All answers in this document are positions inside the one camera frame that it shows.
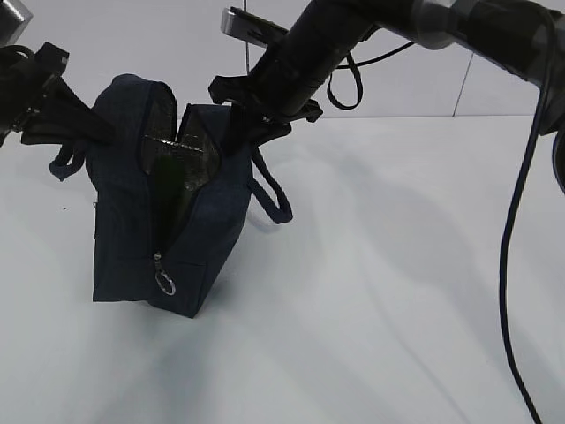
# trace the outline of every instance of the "metal ring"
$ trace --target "metal ring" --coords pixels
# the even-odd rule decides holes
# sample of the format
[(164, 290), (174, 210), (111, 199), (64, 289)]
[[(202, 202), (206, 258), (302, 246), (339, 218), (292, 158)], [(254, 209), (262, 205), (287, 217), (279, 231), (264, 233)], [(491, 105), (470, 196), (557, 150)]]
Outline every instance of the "metal ring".
[[(165, 281), (170, 285), (170, 291), (167, 290), (165, 284), (162, 282), (161, 277), (165, 279)], [(167, 296), (174, 296), (177, 294), (177, 287), (175, 286), (175, 282), (170, 278), (165, 272), (157, 272), (155, 274), (155, 281), (159, 284), (159, 288), (165, 293)]]

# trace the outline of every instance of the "black wire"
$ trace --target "black wire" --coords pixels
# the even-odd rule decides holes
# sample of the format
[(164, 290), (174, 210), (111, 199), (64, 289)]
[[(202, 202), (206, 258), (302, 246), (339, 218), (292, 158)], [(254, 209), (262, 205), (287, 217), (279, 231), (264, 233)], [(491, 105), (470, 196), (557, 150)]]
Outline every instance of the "black wire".
[(376, 63), (378, 63), (382, 60), (388, 59), (389, 57), (392, 57), (392, 56), (400, 53), (401, 51), (408, 49), (409, 47), (411, 47), (413, 45), (414, 45), (414, 42), (408, 42), (408, 43), (404, 44), (403, 46), (399, 47), (398, 49), (394, 49), (392, 51), (389, 51), (389, 53), (386, 53), (382, 56), (376, 57), (375, 59), (366, 60), (365, 62), (360, 62), (358, 64), (355, 63), (355, 60), (353, 60), (353, 56), (350, 53), (349, 55), (347, 55), (347, 64), (338, 66), (336, 69), (338, 69), (338, 70), (342, 70), (342, 69), (351, 70), (351, 72), (353, 73), (353, 79), (355, 80), (355, 85), (357, 87), (358, 100), (355, 104), (353, 104), (351, 106), (346, 106), (346, 105), (344, 105), (343, 103), (341, 103), (340, 101), (337, 100), (337, 98), (334, 95), (334, 91), (332, 90), (332, 82), (334, 80), (334, 74), (333, 73), (331, 73), (330, 76), (329, 76), (328, 99), (338, 109), (341, 109), (341, 110), (354, 110), (354, 109), (356, 109), (361, 104), (361, 102), (363, 101), (363, 92), (364, 92), (363, 79), (361, 78), (361, 71), (359, 70), (359, 68), (361, 66), (368, 66), (369, 64), (376, 64)]
[[(517, 2), (516, 6), (525, 5), (527, 3)], [(499, 307), (501, 315), (501, 327), (502, 327), (502, 338), (504, 341), (504, 350), (506, 352), (508, 364), (510, 366), (510, 371), (514, 376), (514, 380), (524, 398), (524, 402), (530, 411), (530, 415), (536, 424), (543, 424), (536, 407), (531, 400), (530, 393), (525, 387), (522, 376), (518, 370), (516, 359), (514, 357), (514, 352), (512, 349), (512, 343), (510, 340), (510, 330), (509, 330), (509, 317), (508, 317), (508, 301), (507, 301), (507, 288), (508, 288), (508, 261), (509, 261), (509, 248), (510, 240), (512, 239), (512, 232), (514, 230), (514, 225), (516, 223), (516, 216), (518, 209), (520, 207), (520, 200), (522, 199), (522, 194), (524, 193), (524, 188), (526, 180), (528, 178), (528, 173), (530, 171), (531, 162), (536, 150), (539, 128), (541, 126), (541, 121), (543, 119), (544, 111), (546, 110), (547, 100), (549, 97), (549, 91), (552, 85), (552, 77), (554, 71), (554, 60), (555, 60), (555, 47), (556, 47), (556, 33), (555, 24), (549, 11), (545, 8), (538, 6), (537, 4), (528, 4), (528, 6), (533, 6), (532, 9), (543, 19), (543, 25), (547, 30), (547, 50), (546, 50), (546, 69), (545, 77), (543, 81), (542, 88), (539, 93), (538, 107), (536, 108), (536, 114), (533, 119), (533, 124), (531, 126), (530, 138), (528, 139), (528, 145), (524, 154), (524, 161), (522, 162), (522, 167), (520, 168), (520, 173), (518, 180), (516, 181), (516, 188), (512, 196), (512, 202), (510, 204), (510, 209), (508, 211), (508, 218), (506, 226), (504, 228), (504, 236), (502, 238), (501, 245), (501, 267), (500, 267), (500, 286), (499, 286)]]
[(407, 42), (406, 44), (404, 44), (403, 46), (399, 47), (398, 49), (394, 49), (392, 51), (389, 51), (389, 53), (386, 53), (382, 56), (376, 57), (375, 59), (371, 59), (371, 60), (365, 60), (365, 62), (359, 62), (358, 64), (342, 64), (340, 66), (338, 66), (336, 69), (351, 69), (353, 65), (355, 65), (357, 68), (361, 68), (363, 66), (368, 66), (369, 64), (377, 64), (385, 59), (388, 59), (389, 57), (392, 57), (402, 51), (405, 51), (406, 49), (408, 49), (409, 47), (412, 47), (414, 45), (414, 42)]

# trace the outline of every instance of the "zipper pull ring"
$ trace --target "zipper pull ring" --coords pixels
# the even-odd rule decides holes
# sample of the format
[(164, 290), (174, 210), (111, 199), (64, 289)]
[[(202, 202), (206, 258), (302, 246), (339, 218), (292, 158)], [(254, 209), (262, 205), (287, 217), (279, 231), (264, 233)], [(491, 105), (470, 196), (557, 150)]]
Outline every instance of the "zipper pull ring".
[(159, 288), (165, 293), (167, 296), (174, 296), (177, 294), (177, 287), (175, 286), (175, 282), (173, 279), (167, 274), (165, 269), (162, 267), (161, 259), (162, 255), (157, 253), (153, 257), (155, 262), (155, 269), (157, 272), (155, 273), (155, 281), (159, 284)]

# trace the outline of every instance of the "white table surface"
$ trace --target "white table surface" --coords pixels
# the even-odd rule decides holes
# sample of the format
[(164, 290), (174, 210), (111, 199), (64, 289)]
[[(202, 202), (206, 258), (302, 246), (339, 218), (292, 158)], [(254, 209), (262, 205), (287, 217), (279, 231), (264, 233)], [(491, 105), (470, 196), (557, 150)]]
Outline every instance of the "white table surface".
[[(91, 303), (94, 190), (54, 148), (0, 150), (0, 423), (529, 423), (498, 255), (530, 118), (326, 119), (265, 149), (296, 219), (256, 203), (198, 319)], [(510, 254), (517, 361), (565, 417), (565, 197), (543, 139)]]

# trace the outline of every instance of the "bag handle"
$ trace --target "bag handle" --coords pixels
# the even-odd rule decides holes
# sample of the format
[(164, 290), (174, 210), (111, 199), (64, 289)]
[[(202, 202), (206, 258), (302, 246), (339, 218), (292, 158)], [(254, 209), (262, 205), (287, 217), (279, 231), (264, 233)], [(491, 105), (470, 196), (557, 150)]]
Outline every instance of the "bag handle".
[(276, 181), (276, 179), (271, 175), (268, 170), (265, 159), (261, 154), (259, 148), (255, 148), (252, 151), (252, 160), (255, 166), (263, 176), (263, 178), (268, 182), (271, 188), (275, 191), (276, 199), (278, 205), (271, 199), (265, 189), (261, 186), (259, 181), (252, 178), (249, 182), (249, 188), (251, 192), (259, 202), (259, 204), (265, 209), (267, 215), (273, 220), (274, 223), (289, 223), (292, 221), (292, 207), (290, 206), (289, 199), (286, 197), (283, 188)]

